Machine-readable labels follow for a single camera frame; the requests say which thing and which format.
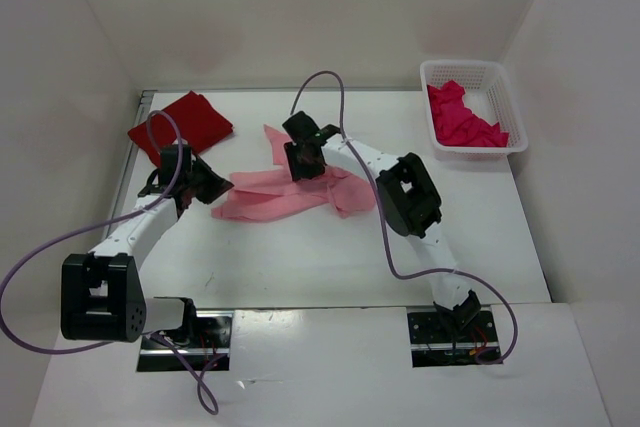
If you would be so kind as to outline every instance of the wall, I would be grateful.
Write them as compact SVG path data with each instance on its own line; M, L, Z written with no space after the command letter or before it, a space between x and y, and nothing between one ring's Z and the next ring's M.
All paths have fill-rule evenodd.
M0 0L1 267L107 215L135 92L85 0ZM99 234L42 254L7 291L7 322L52 347L60 265ZM2 425L28 425L48 357L0 335Z
M640 0L536 0L506 57L530 140L518 189L618 427L638 421L639 28Z
M333 68L417 88L428 57L497 59L529 0L89 2L138 87L298 86Z

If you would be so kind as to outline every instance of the laundry basket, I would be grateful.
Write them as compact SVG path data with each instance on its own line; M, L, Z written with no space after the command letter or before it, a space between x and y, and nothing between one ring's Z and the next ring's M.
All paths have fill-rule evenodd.
M522 152L529 145L518 106L513 99L507 72L502 65L474 60L427 61L420 65L420 77L427 107L429 134L436 150L436 157L496 159L513 152ZM500 122L500 130L509 132L506 147L453 147L438 142L427 85L440 88L450 80L455 80L465 88L463 101L466 107L492 125Z

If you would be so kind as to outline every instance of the magenta cloth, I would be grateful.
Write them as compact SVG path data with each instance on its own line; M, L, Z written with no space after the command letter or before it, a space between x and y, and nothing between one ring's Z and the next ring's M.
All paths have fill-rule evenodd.
M506 147L509 133L500 123L490 125L464 106L464 87L450 80L437 89L427 85L436 138L442 145L467 147Z
M222 205L211 209L214 218L269 222L326 203L342 218L373 209L376 200L368 182L337 167L327 166L315 179L293 182L284 153L284 144L291 139L268 125L264 133L271 142L273 163L285 167L231 174L234 187Z

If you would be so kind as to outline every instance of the purple cord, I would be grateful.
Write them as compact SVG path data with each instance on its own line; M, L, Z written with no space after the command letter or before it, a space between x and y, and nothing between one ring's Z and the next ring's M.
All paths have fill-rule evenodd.
M213 392L211 392L211 389L209 389L207 384L205 384L205 382L204 382L204 374L207 371L211 370L211 368L213 367L213 364L215 364L218 360L220 360L222 357L224 357L225 354L214 355L213 358L202 368L202 370L200 371L200 374L198 374L194 370L194 368L191 367L189 362L187 362L187 359L185 359L184 356L180 352L178 352L178 349L176 349L175 346L171 342L169 342L167 339L165 339L158 332L154 332L153 334L151 334L149 336L149 338L152 339L152 340L155 340L156 342L161 343L165 347L168 347L171 350L171 352L173 352L173 355L175 355L177 357L177 359L184 366L184 368L187 369L187 371L191 374L191 376L198 383L198 400L200 401L200 405L202 405L202 408L204 410L206 410L207 412L209 412L211 415L218 415L218 412L220 411L220 409L218 408L218 402L216 401L216 398L213 395ZM206 402L204 401L204 398L202 397L202 391L203 390L204 390L205 395L209 398L209 400L213 404L213 407L214 407L213 409L211 407L209 407L206 404Z
M23 349L29 350L31 352L35 352L36 354L65 355L65 354L76 354L78 352L86 352L87 350L96 349L98 347L102 347L103 345L107 345L107 344L110 343L110 342L97 342L95 344L85 345L83 347L75 347L73 349L44 349L42 347L38 347L36 345L32 345L32 344L30 344L28 342L25 342L24 340L19 338L16 334L14 334L13 331L9 328L9 326L5 322L4 316L2 314L2 297L4 296L5 290L7 289L7 286L9 285L9 282L11 281L13 276L16 275L16 273L18 273L18 271L27 262L29 262L29 260L31 260L33 257L38 255L40 252L42 252L44 250L47 250L49 247L52 247L52 246L54 246L54 245L56 245L56 244L58 244L58 243L60 243L62 241L68 240L68 239L70 239L72 237L75 237L77 235L85 234L85 233L90 232L92 230L96 230L96 229L100 229L102 227L106 227L107 225L112 225L112 224L116 224L118 222L122 222L122 221L125 221L125 220L133 219L134 217L137 217L138 215L143 214L147 210L154 208L163 199L165 199L167 197L167 195L169 195L169 192L171 192L171 189L173 189L173 186L175 185L176 181L178 180L178 176L180 175L180 167L182 166L182 136L180 135L180 130L178 129L178 126L176 125L174 120L171 118L171 116L169 116L168 114L166 114L166 113L164 113L162 111L152 112L151 114L149 114L149 117L147 117L147 126L149 126L151 124L151 118L154 115L162 115L163 117L165 117L169 121L169 123L171 124L171 127L175 131L176 137L178 139L178 165L176 166L176 171L173 173L173 177L171 178L171 182L169 182L169 185L164 190L164 192L162 192L160 197L158 197L156 200L151 202L149 205L145 206L143 209L136 210L134 212L130 212L130 213L125 214L125 215L121 215L120 217L116 217L116 218L111 219L111 220L105 220L103 222L98 222L97 224L89 225L88 227L82 227L80 229L71 231L71 232L69 232L67 234L61 235L60 237L56 237L55 239L52 239L52 240L50 240L48 242L45 242L41 246L36 247L34 250L32 250L27 255L22 257L16 263L16 265L14 265L11 268L11 270L9 270L7 275L4 277L4 279L2 279L2 282L0 283L0 330L2 330L2 332L4 332L4 334L14 344L17 344L18 346L22 347Z
M342 139L345 141L345 144L347 145L347 147L349 147L349 150L351 150L351 152L353 153L353 156L356 158L356 160L364 170L364 173L367 176L367 180L369 181L369 185L371 185L371 189L373 190L373 195L376 198L378 215L380 217L380 230L382 231L382 243L384 244L384 252L387 257L387 263L389 264L389 270L391 270L391 273L393 274L393 276L399 280L410 280L410 279L415 279L417 277L422 277L423 275L429 275L429 274L452 273L452 274L459 275L461 277L466 277L468 279L475 280L476 282L484 285L487 289L489 289L496 297L498 297L500 302L504 304L507 311L509 312L509 316L511 317L511 322L513 323L513 337L511 339L511 344L509 344L509 348L499 358L495 360L490 360L490 361L484 361L480 358L480 356L485 354L488 350L497 350L497 347L485 349L479 352L478 354L476 354L474 358L476 362L482 365L502 363L507 357L511 355L511 353L513 352L513 349L515 349L516 344L518 343L518 334L519 334L518 320L516 319L516 314L513 312L513 309L509 305L509 302L507 301L507 299L505 299L504 296L500 292L498 292L498 290L493 285L491 285L486 280L478 277L477 275L470 274L468 272L462 272L460 270L434 268L434 269L421 270L419 272L414 272L413 274L400 274L396 270L396 267L393 263L393 258L391 255L391 246L389 245L389 233L387 231L387 222L384 216L384 211L382 210L382 201L380 200L380 195L378 194L376 181L371 175L371 171L367 167L367 163L360 156L360 154L358 153L357 149L353 146L353 144L349 142L349 139L347 138L347 133L344 129L344 83L342 82L342 79L340 78L340 76L331 70L323 70L320 72L316 72L307 80L305 80L302 86L300 87L300 90L298 90L298 94L296 95L296 98L293 102L293 107L291 107L291 112L289 115L291 116L295 112L296 106L298 104L298 100L300 99L300 96L302 95L302 91L307 86L307 84L311 82L313 79L315 79L316 77L323 74L332 75L333 77L336 78L336 80L338 81L338 84L340 84L340 134L342 135Z

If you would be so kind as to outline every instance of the purple cable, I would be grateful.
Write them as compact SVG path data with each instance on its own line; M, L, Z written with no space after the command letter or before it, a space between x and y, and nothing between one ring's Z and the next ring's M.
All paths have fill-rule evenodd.
M345 144L347 145L349 150L351 150L351 153L353 153L353 156L356 158L356 160L364 170L364 173L367 176L367 180L369 181L369 185L371 185L371 189L373 190L373 195L376 198L376 206L378 207L378 215L380 217L380 230L382 231L382 243L384 244L384 252L387 257L387 263L389 264L389 270L391 270L391 273L393 274L393 276L399 280L410 280L410 279L415 279L417 277L422 277L423 275L429 275L429 274L451 273L451 274L459 275L461 277L466 277L471 280L475 280L476 282L484 285L487 289L489 289L496 297L498 297L500 302L502 302L506 307L507 312L509 312L509 316L511 317L511 322L513 323L513 337L511 339L511 344L509 344L509 348L499 358L495 360L490 360L490 361L484 361L480 358L481 355L485 354L489 350L497 350L497 347L485 349L482 352L476 354L474 358L476 362L482 365L502 363L507 357L511 355L511 353L513 352L513 349L515 349L516 344L518 343L518 334L519 334L518 320L516 319L516 314L513 312L513 309L509 305L509 302L507 301L507 299L505 299L504 296L500 292L498 292L498 290L493 285L491 285L489 282L478 277L475 274L462 272L460 270L434 268L434 269L421 270L419 272L414 272L413 274L400 274L396 270L396 267L393 263L393 257L391 255L391 246L389 245L389 233L387 231L387 221L384 216L384 211L382 210L382 201L380 200L380 195L378 194L376 181L371 175L371 171L367 167L367 163L360 156L360 154L358 153L357 149L353 146L353 144L349 142L349 139L347 138L347 133L344 129L344 83L342 82L342 79L340 78L340 76L331 70L323 70L320 72L316 72L307 80L305 80L302 86L300 87L300 90L298 90L298 94L296 95L296 98L293 102L293 107L291 107L291 112L289 115L291 116L294 114L296 110L296 106L298 104L298 100L300 99L300 96L302 95L302 91L307 86L307 84L311 82L313 79L315 79L316 77L324 74L332 75L333 77L336 78L336 80L338 81L338 84L340 84L340 135L342 135L342 139L345 141Z
M9 270L7 275L4 277L4 279L2 279L2 282L0 283L0 330L2 330L2 332L4 332L4 334L14 344L22 347L23 349L29 350L31 352L35 352L36 354L65 355L65 354L76 354L78 352L86 352L87 350L96 349L98 347L102 347L102 346L107 345L107 344L110 343L110 342L97 342L95 344L85 345L83 347L75 347L73 349L45 349L45 348L42 348L42 347L38 347L36 345L32 345L32 344L30 344L28 342L25 342L24 340L19 338L16 334L14 334L13 331L9 328L9 326L5 322L4 316L2 315L2 297L4 296L4 293L5 293L6 289L7 289L7 286L9 285L9 282L11 281L13 276L16 275L16 273L27 262L29 262L33 257L38 255L40 252L42 252L44 250L47 250L49 247L52 247L52 246L54 246L54 245L56 245L56 244L58 244L60 242L68 240L68 239L70 239L72 237L75 237L77 235L85 234L85 233L90 232L92 230L100 229L102 227L106 227L107 225L116 224L116 223L122 222L124 220L133 219L134 217L137 217L138 215L143 214L147 210L154 208L163 199L165 199L167 197L167 195L169 195L169 192L171 192L171 189L173 189L173 186L175 185L176 181L178 180L178 176L180 175L180 167L182 166L182 136L180 135L180 130L178 129L178 126L176 125L174 120L171 118L171 116L169 116L168 114L166 114L166 113L164 113L162 111L152 112L151 114L149 114L149 117L147 117L147 126L149 126L151 124L151 118L156 114L157 115L162 115L163 117L165 117L169 121L169 123L171 124L171 127L175 131L176 137L178 139L178 165L176 166L176 171L173 173L173 177L171 178L171 182L169 182L169 185L164 190L164 192L162 192L160 197L158 197L156 200L151 202L149 205L145 206L143 209L136 210L134 212L130 212L130 213L125 214L125 215L121 215L120 217L116 217L116 218L111 219L111 220L105 220L105 221L99 222L97 224L89 225L87 227L82 227L80 229L71 231L71 232L69 232L67 234L61 235L60 237L56 237L55 239L52 239L49 242L45 242L41 246L36 247L34 250L32 250L27 255L22 257L18 261L18 263L16 263L16 265L14 265L11 268L11 270Z
M222 357L224 357L225 354L214 355L213 358L202 368L202 370L200 371L200 374L198 374L194 370L194 368L191 367L189 362L187 362L187 359L185 359L184 356L180 352L178 352L178 349L176 349L175 346L171 342L169 342L167 339L165 339L158 332L154 332L153 334L151 334L149 336L149 338L152 339L152 340L155 340L156 342L161 343L165 347L168 347L171 350L171 352L173 352L173 355L176 356L176 358L180 361L180 363L184 366L184 368L187 369L187 371L191 374L191 376L198 383L198 400L200 401L200 405L202 405L202 408L204 410L206 410L207 412L209 412L211 415L218 415L218 412L220 411L220 409L218 408L218 402L216 401L216 398L213 395L213 392L211 392L211 389L209 389L207 384L205 384L205 382L204 382L204 374L208 370L211 370L211 368L213 367L213 364L215 364L218 360L220 360ZM206 402L204 401L204 398L202 397L202 391L203 390L204 390L205 395L207 397L209 397L209 400L213 404L213 409L211 407L209 407L206 404Z

